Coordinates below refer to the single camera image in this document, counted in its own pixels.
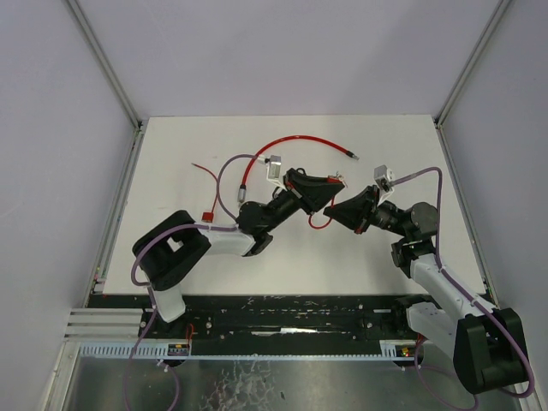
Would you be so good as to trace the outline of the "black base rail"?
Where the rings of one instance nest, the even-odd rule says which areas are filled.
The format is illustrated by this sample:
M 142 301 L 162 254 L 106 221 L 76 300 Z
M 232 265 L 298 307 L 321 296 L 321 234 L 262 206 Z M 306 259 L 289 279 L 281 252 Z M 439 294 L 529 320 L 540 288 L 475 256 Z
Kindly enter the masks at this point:
M 392 357 L 414 346 L 405 318 L 428 295 L 188 295 L 186 311 L 156 318 L 146 342 L 166 340 L 192 356 L 345 358 Z

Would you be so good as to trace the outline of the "aluminium frame post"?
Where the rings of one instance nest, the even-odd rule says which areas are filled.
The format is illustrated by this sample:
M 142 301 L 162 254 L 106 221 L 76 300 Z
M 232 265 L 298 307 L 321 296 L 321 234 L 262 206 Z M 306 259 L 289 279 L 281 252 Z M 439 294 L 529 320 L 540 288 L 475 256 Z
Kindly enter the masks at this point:
M 483 57 L 488 45 L 491 43 L 492 37 L 513 3 L 514 1 L 512 0 L 500 0 L 497 2 L 495 9 L 492 11 L 487 23 L 476 40 L 473 49 L 459 72 L 459 75 L 456 77 L 448 96 L 444 100 L 444 103 L 442 104 L 437 115 L 433 117 L 433 122 L 437 129 L 441 129 L 444 126 L 444 123 L 447 121 L 453 107 L 467 85 L 475 67 Z
M 114 94 L 129 123 L 133 128 L 139 129 L 142 125 L 142 120 L 110 63 L 110 59 L 105 53 L 104 47 L 101 45 L 98 35 L 93 29 L 91 21 L 82 8 L 80 1 L 64 0 L 63 5 L 74 20 L 109 89 Z

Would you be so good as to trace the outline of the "left aluminium frame post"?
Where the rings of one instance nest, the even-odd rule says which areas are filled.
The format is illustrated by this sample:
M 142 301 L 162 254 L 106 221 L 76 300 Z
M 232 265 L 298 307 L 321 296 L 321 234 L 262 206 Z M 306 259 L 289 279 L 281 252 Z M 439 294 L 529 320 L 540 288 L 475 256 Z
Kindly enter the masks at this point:
M 105 53 L 104 47 L 101 45 L 98 35 L 93 29 L 91 21 L 82 8 L 80 1 L 64 0 L 63 5 L 74 20 L 109 89 L 114 94 L 129 123 L 133 128 L 139 129 L 142 125 L 142 120 L 110 63 L 110 59 Z

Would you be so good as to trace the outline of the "right aluminium frame post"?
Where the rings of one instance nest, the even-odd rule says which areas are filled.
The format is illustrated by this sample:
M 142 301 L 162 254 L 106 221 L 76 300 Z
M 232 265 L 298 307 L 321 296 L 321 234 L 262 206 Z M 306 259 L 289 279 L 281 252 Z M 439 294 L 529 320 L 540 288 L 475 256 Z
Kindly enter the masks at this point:
M 433 117 L 433 122 L 437 129 L 441 129 L 444 126 L 444 123 L 447 121 L 453 107 L 467 85 L 475 67 L 483 57 L 488 45 L 491 43 L 492 37 L 513 3 L 514 1 L 512 0 L 500 0 L 497 2 L 495 9 L 492 11 L 487 23 L 476 40 L 473 49 L 459 72 L 459 75 L 456 77 L 448 96 L 444 100 L 444 103 L 442 104 L 437 115 Z

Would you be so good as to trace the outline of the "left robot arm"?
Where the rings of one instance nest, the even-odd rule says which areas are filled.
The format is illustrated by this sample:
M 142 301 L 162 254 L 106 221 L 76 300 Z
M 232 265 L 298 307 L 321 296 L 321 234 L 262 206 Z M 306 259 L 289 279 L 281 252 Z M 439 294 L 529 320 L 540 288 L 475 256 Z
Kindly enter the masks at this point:
M 152 309 L 171 323 L 186 311 L 182 280 L 204 257 L 256 256 L 270 245 L 271 232 L 279 225 L 298 211 L 309 216 L 321 211 L 344 187 L 340 176 L 316 177 L 290 169 L 274 199 L 245 202 L 231 225 L 197 223 L 187 211 L 176 211 L 133 245 L 131 281 L 147 288 Z

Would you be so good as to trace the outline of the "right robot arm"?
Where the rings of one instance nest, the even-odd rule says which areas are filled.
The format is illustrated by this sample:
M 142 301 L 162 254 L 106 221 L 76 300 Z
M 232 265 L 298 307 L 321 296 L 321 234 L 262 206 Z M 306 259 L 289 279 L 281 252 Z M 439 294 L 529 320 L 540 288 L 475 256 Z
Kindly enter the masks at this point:
M 379 188 L 369 186 L 354 198 L 327 207 L 324 214 L 356 234 L 376 227 L 401 237 L 391 246 L 394 265 L 432 298 L 406 308 L 408 326 L 452 359 L 456 376 L 469 393 L 533 383 L 518 314 L 475 294 L 442 264 L 434 243 L 439 226 L 435 206 L 419 202 L 402 210 L 381 201 Z

